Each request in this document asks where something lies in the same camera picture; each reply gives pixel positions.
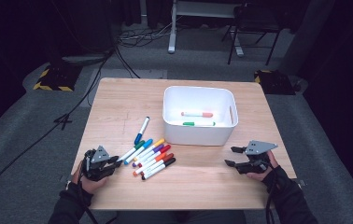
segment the orange marker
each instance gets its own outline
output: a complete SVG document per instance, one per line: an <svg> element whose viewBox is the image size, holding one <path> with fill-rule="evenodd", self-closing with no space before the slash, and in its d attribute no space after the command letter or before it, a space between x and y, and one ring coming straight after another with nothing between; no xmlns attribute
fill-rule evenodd
<svg viewBox="0 0 353 224"><path fill-rule="evenodd" d="M212 116L214 116L214 114L208 112L182 112L180 114L186 117L212 118Z"/></svg>

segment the sleeve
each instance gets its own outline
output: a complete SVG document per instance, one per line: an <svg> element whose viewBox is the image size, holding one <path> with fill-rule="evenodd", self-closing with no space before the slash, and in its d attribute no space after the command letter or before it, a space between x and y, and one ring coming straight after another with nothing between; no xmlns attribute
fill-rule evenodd
<svg viewBox="0 0 353 224"><path fill-rule="evenodd" d="M263 179L267 192L270 192L275 177L276 187L272 200L280 222L282 224L318 223L307 205L303 191L296 182L288 178L281 166L277 166Z"/></svg>
<svg viewBox="0 0 353 224"><path fill-rule="evenodd" d="M86 206L90 206L92 194L82 191L83 201ZM49 224L54 223L79 223L85 212L84 207L78 197L78 185L69 183L68 189L60 192L60 199L54 206L53 214L49 219Z"/></svg>

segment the pile of markers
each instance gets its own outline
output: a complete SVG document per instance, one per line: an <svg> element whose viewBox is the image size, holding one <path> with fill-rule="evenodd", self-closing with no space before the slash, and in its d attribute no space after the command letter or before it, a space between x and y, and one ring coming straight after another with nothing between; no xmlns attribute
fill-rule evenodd
<svg viewBox="0 0 353 224"><path fill-rule="evenodd" d="M143 180L159 173L162 169L176 161L173 153L167 154L171 146L165 146L163 138L153 145L151 145L152 142L152 139L146 142L141 140L119 158L120 161L124 161L125 165L133 162L133 167L137 168L133 172L133 175L141 175Z"/></svg>

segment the purple marker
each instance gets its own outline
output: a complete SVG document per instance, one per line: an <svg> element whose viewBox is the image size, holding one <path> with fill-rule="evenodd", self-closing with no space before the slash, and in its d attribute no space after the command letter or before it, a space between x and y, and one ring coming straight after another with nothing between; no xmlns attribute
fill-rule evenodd
<svg viewBox="0 0 353 224"><path fill-rule="evenodd" d="M158 152L160 149L162 149L164 147L164 144L160 144L158 147L153 148L153 150L151 150L149 153L147 153L144 157L139 158L137 161L135 161L133 163L133 167L137 166L139 163L141 163L142 161L147 160L151 155L155 154L156 152Z"/></svg>

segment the chair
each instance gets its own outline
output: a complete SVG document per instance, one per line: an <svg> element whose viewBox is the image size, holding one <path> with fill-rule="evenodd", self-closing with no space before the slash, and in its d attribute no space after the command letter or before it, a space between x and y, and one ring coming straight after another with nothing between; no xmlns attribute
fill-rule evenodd
<svg viewBox="0 0 353 224"><path fill-rule="evenodd" d="M222 38L225 39L227 34L233 33L233 42L230 49L229 60L227 64L230 64L232 59L233 49L237 47L235 45L235 39L238 34L260 34L261 36L253 45L244 45L241 47L245 48L271 48L269 56L267 57L266 65L269 64L272 57L276 41L278 39L279 33L283 29L279 21L279 16L268 6L258 1L255 3L250 3L245 1L240 7L234 8L234 20L229 26L227 32ZM264 38L266 34L275 34L275 39L272 47L260 47L257 44Z"/></svg>

